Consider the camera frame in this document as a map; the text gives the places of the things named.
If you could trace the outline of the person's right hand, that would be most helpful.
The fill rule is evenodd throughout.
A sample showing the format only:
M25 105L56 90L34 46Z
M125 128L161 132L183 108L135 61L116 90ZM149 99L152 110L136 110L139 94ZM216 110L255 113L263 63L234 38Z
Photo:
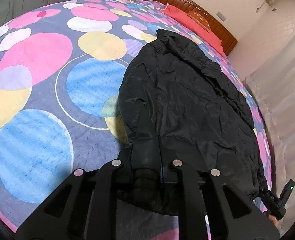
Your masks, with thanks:
M279 221L275 216L271 215L269 210L264 211L263 214L273 223L275 227L279 226Z

